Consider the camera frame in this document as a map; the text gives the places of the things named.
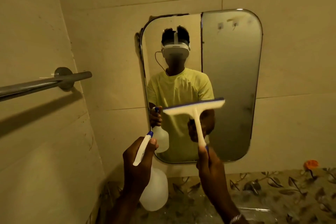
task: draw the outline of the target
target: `hair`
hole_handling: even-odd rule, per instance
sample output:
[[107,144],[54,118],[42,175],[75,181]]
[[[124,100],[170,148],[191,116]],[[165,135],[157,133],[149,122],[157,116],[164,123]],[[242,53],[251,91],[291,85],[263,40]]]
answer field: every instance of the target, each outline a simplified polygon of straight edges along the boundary
[[[175,32],[176,31],[174,31],[172,28],[165,29],[162,33],[162,41],[161,41],[162,45],[173,43]],[[181,26],[177,27],[177,36],[178,36],[179,42],[189,45],[190,43],[189,33],[184,27],[181,27]]]

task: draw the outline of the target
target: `hand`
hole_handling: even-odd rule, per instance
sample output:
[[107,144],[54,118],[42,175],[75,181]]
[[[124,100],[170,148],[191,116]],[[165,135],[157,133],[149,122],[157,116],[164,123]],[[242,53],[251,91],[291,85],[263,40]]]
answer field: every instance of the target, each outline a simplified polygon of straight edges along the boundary
[[151,166],[154,151],[159,147],[152,138],[146,147],[145,154],[138,166],[133,162],[144,137],[139,137],[124,153],[124,189],[123,193],[131,193],[140,198],[151,177]]
[[[206,126],[202,124],[202,121],[201,121],[201,127],[202,127],[203,137],[205,137],[206,136]],[[188,121],[188,130],[189,130],[189,136],[191,138],[191,141],[198,142],[195,120]]]
[[196,167],[199,170],[202,188],[218,211],[218,208],[225,207],[225,202],[231,201],[224,165],[211,146],[209,146],[209,154],[205,147],[199,147],[198,156]]
[[158,106],[159,108],[159,112],[155,112],[154,109],[150,109],[149,110],[149,122],[150,122],[150,126],[153,128],[155,126],[160,127],[161,126],[161,111],[162,111],[162,106]]

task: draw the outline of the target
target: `neck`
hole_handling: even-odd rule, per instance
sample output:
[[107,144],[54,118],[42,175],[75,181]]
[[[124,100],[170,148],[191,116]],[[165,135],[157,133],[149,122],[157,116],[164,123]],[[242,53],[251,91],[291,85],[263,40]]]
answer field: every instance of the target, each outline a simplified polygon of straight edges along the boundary
[[184,70],[184,66],[178,66],[178,67],[168,67],[167,73],[169,76],[174,76],[179,73],[182,73]]

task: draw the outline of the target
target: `yellow t-shirt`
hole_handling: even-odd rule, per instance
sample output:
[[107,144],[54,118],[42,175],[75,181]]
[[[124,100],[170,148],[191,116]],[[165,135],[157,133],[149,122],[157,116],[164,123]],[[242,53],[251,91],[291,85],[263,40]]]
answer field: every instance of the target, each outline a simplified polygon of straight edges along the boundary
[[[208,76],[189,68],[174,76],[167,76],[165,72],[154,75],[147,86],[147,97],[149,103],[162,107],[214,99]],[[161,116],[161,126],[169,133],[169,149],[158,153],[158,157],[170,163],[197,160],[198,144],[191,141],[188,133],[190,116],[164,113]]]

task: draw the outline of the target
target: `orange object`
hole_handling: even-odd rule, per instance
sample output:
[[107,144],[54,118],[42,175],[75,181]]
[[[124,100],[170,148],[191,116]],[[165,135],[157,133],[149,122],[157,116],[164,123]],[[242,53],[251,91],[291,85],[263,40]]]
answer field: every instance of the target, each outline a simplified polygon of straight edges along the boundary
[[305,170],[312,170],[314,168],[319,167],[319,163],[316,160],[308,160],[304,163],[303,167],[305,168]]

